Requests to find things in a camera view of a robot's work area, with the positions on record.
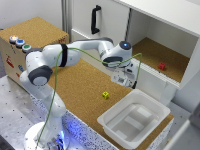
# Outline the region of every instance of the cabinet handle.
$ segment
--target cabinet handle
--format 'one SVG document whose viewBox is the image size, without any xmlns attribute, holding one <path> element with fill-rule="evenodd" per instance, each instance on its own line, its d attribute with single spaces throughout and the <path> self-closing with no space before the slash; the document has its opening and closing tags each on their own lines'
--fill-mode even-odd
<svg viewBox="0 0 200 150">
<path fill-rule="evenodd" d="M 98 10 L 101 10 L 101 7 L 96 5 L 96 8 L 94 8 L 92 10 L 92 20 L 91 20 L 91 31 L 92 31 L 92 34 L 96 34 L 98 33 L 100 30 L 96 28 L 96 12 Z"/>
</svg>

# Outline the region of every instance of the yellow object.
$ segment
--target yellow object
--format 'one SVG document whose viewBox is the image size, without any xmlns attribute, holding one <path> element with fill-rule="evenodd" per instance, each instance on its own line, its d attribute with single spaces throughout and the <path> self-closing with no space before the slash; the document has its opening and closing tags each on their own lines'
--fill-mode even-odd
<svg viewBox="0 0 200 150">
<path fill-rule="evenodd" d="M 103 92 L 102 96 L 103 96 L 103 98 L 108 99 L 109 93 L 105 91 L 105 92 Z"/>
</svg>

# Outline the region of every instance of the brown work surface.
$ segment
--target brown work surface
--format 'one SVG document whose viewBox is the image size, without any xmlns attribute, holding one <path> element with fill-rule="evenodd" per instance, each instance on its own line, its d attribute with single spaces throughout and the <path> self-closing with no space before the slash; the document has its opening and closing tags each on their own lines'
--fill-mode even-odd
<svg viewBox="0 0 200 150">
<path fill-rule="evenodd" d="M 183 56 L 149 38 L 144 38 L 133 46 L 133 54 L 135 55 L 137 53 L 143 54 L 143 63 L 178 82 L 181 82 L 190 60 L 188 57 Z M 161 62 L 166 64 L 164 70 L 158 69 Z"/>
<path fill-rule="evenodd" d="M 49 81 L 52 87 L 55 83 L 54 78 L 52 75 Z M 75 66 L 58 68 L 57 83 L 57 93 L 65 102 L 67 109 L 119 149 L 123 149 L 104 133 L 97 118 L 131 92 L 131 89 L 111 82 L 110 76 L 82 59 Z M 104 91 L 109 93 L 108 100 L 102 97 Z M 145 150 L 172 119 L 173 116 L 169 115 L 137 150 Z"/>
<path fill-rule="evenodd" d="M 41 48 L 68 34 L 40 17 L 35 17 L 12 27 L 1 30 L 0 37 L 9 43 L 9 38 L 17 35 L 26 44 Z"/>
</svg>

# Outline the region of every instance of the green cable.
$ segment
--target green cable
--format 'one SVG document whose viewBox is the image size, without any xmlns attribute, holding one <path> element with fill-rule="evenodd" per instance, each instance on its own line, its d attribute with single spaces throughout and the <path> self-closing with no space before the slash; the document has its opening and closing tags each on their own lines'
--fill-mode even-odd
<svg viewBox="0 0 200 150">
<path fill-rule="evenodd" d="M 48 115 L 47 115 L 47 120 L 45 121 L 45 124 L 44 124 L 44 126 L 43 126 L 43 128 L 42 128 L 42 132 L 40 133 L 40 136 L 39 136 L 39 138 L 38 138 L 37 145 L 36 145 L 36 148 L 35 148 L 36 150 L 37 150 L 37 147 L 38 147 L 38 143 L 39 143 L 39 141 L 40 141 L 40 138 L 41 138 L 41 136 L 42 136 L 42 133 L 43 133 L 43 131 L 44 131 L 44 128 L 45 128 L 45 126 L 46 126 L 46 124 L 47 124 L 47 121 L 49 120 L 51 108 L 52 108 L 52 105 L 53 105 L 53 101 L 54 101 L 54 97 L 55 97 L 55 93 L 56 93 L 56 88 L 57 88 L 57 66 L 58 66 L 58 59 L 59 59 L 61 53 L 62 53 L 62 51 L 58 54 L 58 57 L 57 57 L 57 60 L 56 60 L 55 88 L 54 88 L 54 93 L 53 93 L 53 97 L 52 97 L 52 100 L 51 100 L 51 105 L 50 105 L 50 108 L 49 108 L 49 113 L 48 113 Z"/>
<path fill-rule="evenodd" d="M 140 63 L 139 63 L 139 67 L 138 67 L 138 73 L 137 73 L 136 81 L 138 80 L 138 77 L 139 77 L 139 72 L 140 72 L 140 65 L 141 65 L 141 62 L 142 62 L 142 53 L 138 53 L 138 54 L 136 54 L 136 55 L 132 56 L 131 58 L 129 58 L 129 59 L 127 59 L 127 60 L 124 60 L 124 61 L 122 61 L 122 62 L 118 62 L 118 63 L 107 63 L 107 62 L 103 62 L 103 61 L 101 61 L 101 60 L 99 60 L 99 59 L 95 58 L 94 56 L 90 55 L 89 53 L 85 52 L 85 51 L 84 51 L 84 50 L 82 50 L 82 49 L 73 48 L 73 47 L 72 47 L 72 48 L 68 48 L 68 49 L 75 49 L 75 50 L 81 51 L 81 52 L 83 52 L 83 53 L 87 54 L 88 56 L 90 56 L 90 57 L 94 58 L 95 60 L 97 60 L 97 61 L 99 61 L 99 62 L 101 62 L 101 63 L 103 63 L 103 64 L 109 64 L 109 65 L 116 65 L 116 64 L 125 63 L 125 62 L 127 62 L 127 61 L 131 60 L 132 58 L 135 58 L 135 57 L 137 57 L 137 56 L 139 56 L 139 55 L 140 55 Z"/>
<path fill-rule="evenodd" d="M 127 60 L 124 60 L 124 61 L 122 61 L 122 62 L 118 62 L 118 63 L 107 63 L 107 62 L 104 62 L 104 61 L 101 61 L 101 60 L 95 58 L 94 56 L 90 55 L 89 53 L 85 52 L 85 51 L 82 50 L 82 49 L 78 49 L 78 48 L 68 48 L 68 49 L 79 50 L 79 51 L 81 51 L 81 52 L 83 52 L 83 53 L 89 55 L 90 57 L 94 58 L 95 60 L 97 60 L 97 61 L 99 61 L 99 62 L 101 62 L 101 63 L 103 63 L 103 64 L 110 64 L 110 65 L 121 64 L 121 63 L 127 62 L 127 61 L 131 60 L 132 58 L 137 57 L 137 56 L 140 55 L 140 63 L 139 63 L 139 67 L 138 67 L 138 72 L 137 72 L 136 81 L 138 80 L 139 72 L 140 72 L 140 65 L 141 65 L 141 62 L 142 62 L 142 53 L 138 53 L 138 54 L 132 56 L 131 58 L 129 58 L 129 59 L 127 59 Z M 42 133 L 43 133 L 43 131 L 44 131 L 44 128 L 45 128 L 45 126 L 46 126 L 46 124 L 47 124 L 47 122 L 48 122 L 48 120 L 49 120 L 51 108 L 52 108 L 52 105 L 53 105 L 53 101 L 54 101 L 54 97 L 55 97 L 55 93 L 56 93 L 56 88 L 57 88 L 57 66 L 58 66 L 58 59 L 59 59 L 61 53 L 62 53 L 62 51 L 58 54 L 57 60 L 56 60 L 55 88 L 54 88 L 54 93 L 53 93 L 53 97 L 52 97 L 52 100 L 51 100 L 51 105 L 50 105 L 50 108 L 49 108 L 49 113 L 48 113 L 48 115 L 47 115 L 47 119 L 46 119 L 45 124 L 44 124 L 44 126 L 43 126 L 43 128 L 42 128 L 42 131 L 41 131 L 41 133 L 40 133 L 40 136 L 39 136 L 39 138 L 38 138 L 37 145 L 36 145 L 36 150 L 37 150 L 37 147 L 38 147 L 38 143 L 39 143 L 39 141 L 40 141 L 40 138 L 41 138 L 41 136 L 42 136 Z"/>
</svg>

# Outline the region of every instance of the brown box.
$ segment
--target brown box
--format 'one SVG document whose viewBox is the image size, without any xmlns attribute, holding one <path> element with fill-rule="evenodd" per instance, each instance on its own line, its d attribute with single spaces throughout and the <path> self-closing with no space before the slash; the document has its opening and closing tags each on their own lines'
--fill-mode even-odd
<svg viewBox="0 0 200 150">
<path fill-rule="evenodd" d="M 0 31 L 0 51 L 7 75 L 21 85 L 19 76 L 26 70 L 25 54 L 9 38 L 17 35 L 32 48 L 43 48 L 49 44 L 69 43 L 69 35 L 40 17 L 32 18 Z"/>
</svg>

